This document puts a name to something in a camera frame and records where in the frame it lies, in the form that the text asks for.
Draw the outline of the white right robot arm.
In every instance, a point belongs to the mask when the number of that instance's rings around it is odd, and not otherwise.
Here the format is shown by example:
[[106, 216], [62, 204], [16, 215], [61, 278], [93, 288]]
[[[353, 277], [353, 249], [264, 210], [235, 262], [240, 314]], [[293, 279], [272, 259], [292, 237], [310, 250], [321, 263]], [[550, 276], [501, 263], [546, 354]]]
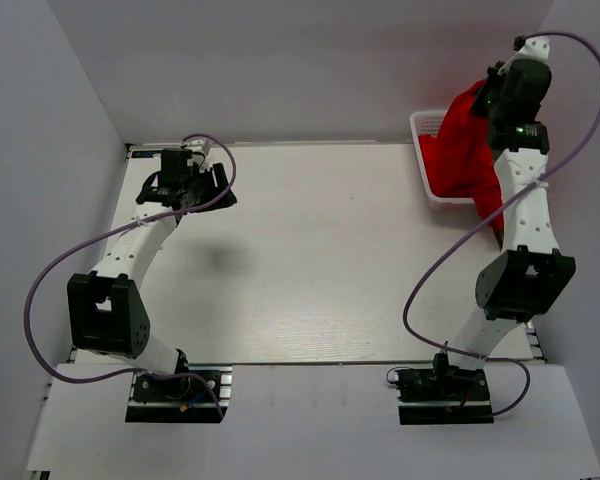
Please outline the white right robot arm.
[[458, 95], [435, 137], [435, 164], [490, 214], [501, 252], [476, 280], [477, 307], [449, 350], [434, 358], [433, 390], [452, 399], [477, 378], [501, 340], [546, 313], [576, 264], [560, 252], [551, 227], [546, 171], [549, 137], [536, 119], [551, 84], [549, 66], [518, 59], [489, 68], [485, 80]]

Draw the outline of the red t shirt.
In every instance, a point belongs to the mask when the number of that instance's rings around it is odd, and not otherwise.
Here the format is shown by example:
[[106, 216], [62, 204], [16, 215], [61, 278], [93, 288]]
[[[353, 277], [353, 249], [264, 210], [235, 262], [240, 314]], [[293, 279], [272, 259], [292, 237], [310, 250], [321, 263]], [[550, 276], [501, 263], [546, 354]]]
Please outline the red t shirt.
[[433, 139], [429, 177], [440, 197], [470, 198], [485, 219], [502, 205], [492, 152], [487, 145], [487, 120], [471, 107], [484, 85], [480, 80], [452, 101]]

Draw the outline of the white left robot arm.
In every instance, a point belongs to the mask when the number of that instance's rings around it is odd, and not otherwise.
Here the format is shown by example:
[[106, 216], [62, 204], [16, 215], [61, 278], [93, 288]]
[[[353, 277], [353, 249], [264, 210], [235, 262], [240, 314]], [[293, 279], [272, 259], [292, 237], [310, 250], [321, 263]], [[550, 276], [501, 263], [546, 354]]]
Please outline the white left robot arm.
[[171, 399], [189, 392], [192, 377], [185, 354], [152, 332], [140, 287], [159, 248], [179, 225], [181, 209], [202, 205], [210, 211], [237, 202], [228, 191], [208, 204], [228, 186], [224, 166], [209, 164], [209, 152], [208, 140], [163, 149], [160, 169], [146, 178], [136, 197], [133, 228], [89, 273], [76, 273], [67, 284], [73, 346], [158, 374], [157, 387]]

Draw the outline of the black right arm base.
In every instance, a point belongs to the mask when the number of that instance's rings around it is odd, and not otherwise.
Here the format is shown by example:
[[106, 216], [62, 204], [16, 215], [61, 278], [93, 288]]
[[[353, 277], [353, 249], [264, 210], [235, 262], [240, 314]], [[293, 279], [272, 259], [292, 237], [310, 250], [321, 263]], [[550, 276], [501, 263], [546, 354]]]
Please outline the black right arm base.
[[402, 426], [492, 424], [491, 396], [483, 370], [472, 379], [436, 376], [433, 368], [396, 367], [386, 374], [397, 392]]

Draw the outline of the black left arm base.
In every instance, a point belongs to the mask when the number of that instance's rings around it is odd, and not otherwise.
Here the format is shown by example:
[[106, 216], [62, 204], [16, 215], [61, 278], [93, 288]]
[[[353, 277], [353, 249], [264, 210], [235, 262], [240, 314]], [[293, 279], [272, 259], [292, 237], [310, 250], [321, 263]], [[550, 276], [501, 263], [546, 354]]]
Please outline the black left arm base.
[[191, 366], [204, 382], [190, 377], [159, 381], [134, 376], [126, 408], [126, 423], [220, 424], [232, 389], [230, 366]]

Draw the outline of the white plastic basket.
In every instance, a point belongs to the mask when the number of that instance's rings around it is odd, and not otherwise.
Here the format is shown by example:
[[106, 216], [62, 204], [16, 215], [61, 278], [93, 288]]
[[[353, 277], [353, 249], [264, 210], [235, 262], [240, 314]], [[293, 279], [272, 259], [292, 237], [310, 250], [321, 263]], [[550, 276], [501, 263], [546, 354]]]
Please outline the white plastic basket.
[[437, 136], [446, 110], [416, 111], [410, 115], [409, 126], [413, 146], [428, 205], [433, 211], [466, 210], [475, 206], [470, 198], [440, 197], [432, 190], [429, 162], [433, 139]]

